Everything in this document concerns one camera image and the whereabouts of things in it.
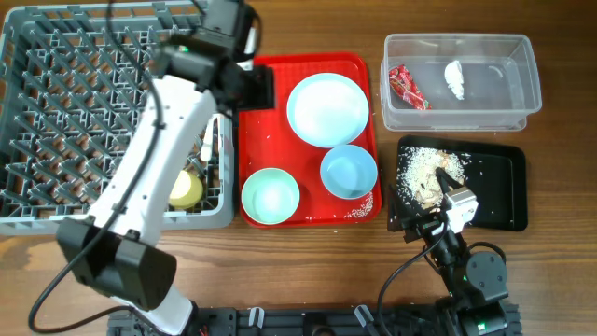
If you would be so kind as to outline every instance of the yellow lid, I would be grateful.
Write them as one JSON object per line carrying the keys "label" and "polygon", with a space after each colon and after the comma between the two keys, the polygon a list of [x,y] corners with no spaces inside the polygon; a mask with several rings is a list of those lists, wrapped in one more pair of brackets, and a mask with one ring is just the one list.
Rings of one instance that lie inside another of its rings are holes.
{"label": "yellow lid", "polygon": [[203,184],[195,175],[181,171],[170,193],[170,205],[177,210],[189,209],[203,196]]}

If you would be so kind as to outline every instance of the red snack packet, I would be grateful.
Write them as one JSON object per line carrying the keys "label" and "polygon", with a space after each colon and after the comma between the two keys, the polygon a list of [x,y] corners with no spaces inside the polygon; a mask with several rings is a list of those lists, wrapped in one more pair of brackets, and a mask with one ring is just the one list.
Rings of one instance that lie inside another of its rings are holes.
{"label": "red snack packet", "polygon": [[398,97],[414,105],[416,109],[431,109],[431,104],[425,99],[425,96],[417,87],[414,79],[412,79],[412,75],[404,64],[390,70],[390,87],[392,87],[392,90]]}

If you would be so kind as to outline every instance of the wooden table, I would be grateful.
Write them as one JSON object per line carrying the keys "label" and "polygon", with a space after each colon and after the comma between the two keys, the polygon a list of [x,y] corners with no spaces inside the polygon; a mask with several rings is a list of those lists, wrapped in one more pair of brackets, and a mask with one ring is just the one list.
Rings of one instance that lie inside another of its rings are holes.
{"label": "wooden table", "polygon": [[[76,3],[55,0],[52,3]],[[263,54],[349,50],[369,68],[382,178],[394,179],[403,133],[382,123],[379,69],[391,33],[516,33],[533,43],[543,109],[518,133],[449,133],[455,139],[520,147],[528,161],[529,226],[523,232],[466,230],[468,242],[508,255],[511,301],[528,335],[597,332],[597,20],[595,5],[570,1],[253,1],[265,25]],[[14,6],[39,0],[5,0]],[[199,306],[350,307],[373,304],[387,276],[421,250],[371,223],[322,229],[165,232],[159,248],[178,258],[176,285]],[[52,236],[0,238],[0,334],[24,335],[31,304],[64,265]],[[425,262],[400,275],[387,303],[430,303],[446,295]],[[113,304],[69,275],[42,309],[58,326]],[[73,335],[105,335],[105,320]]]}

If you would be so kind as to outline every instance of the green bowl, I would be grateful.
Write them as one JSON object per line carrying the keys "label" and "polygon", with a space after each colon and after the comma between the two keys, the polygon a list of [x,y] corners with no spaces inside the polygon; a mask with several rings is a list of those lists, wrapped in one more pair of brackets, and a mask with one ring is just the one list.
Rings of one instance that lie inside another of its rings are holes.
{"label": "green bowl", "polygon": [[299,206],[297,181],[289,173],[277,168],[255,172],[244,182],[241,203],[244,212],[255,222],[280,224],[289,219]]}

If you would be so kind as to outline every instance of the dish rack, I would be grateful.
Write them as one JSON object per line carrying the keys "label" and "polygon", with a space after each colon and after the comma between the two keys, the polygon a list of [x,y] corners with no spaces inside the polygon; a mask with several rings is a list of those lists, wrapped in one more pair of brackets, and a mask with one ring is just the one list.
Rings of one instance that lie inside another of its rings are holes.
{"label": "dish rack", "polygon": [[[118,168],[143,113],[142,74],[105,31],[105,5],[15,7],[0,37],[0,234],[54,233],[82,215]],[[201,23],[187,1],[114,5],[114,34],[149,73],[157,44]],[[219,119],[212,159],[187,167],[203,182],[201,202],[166,211],[164,228],[228,226],[232,124]]]}

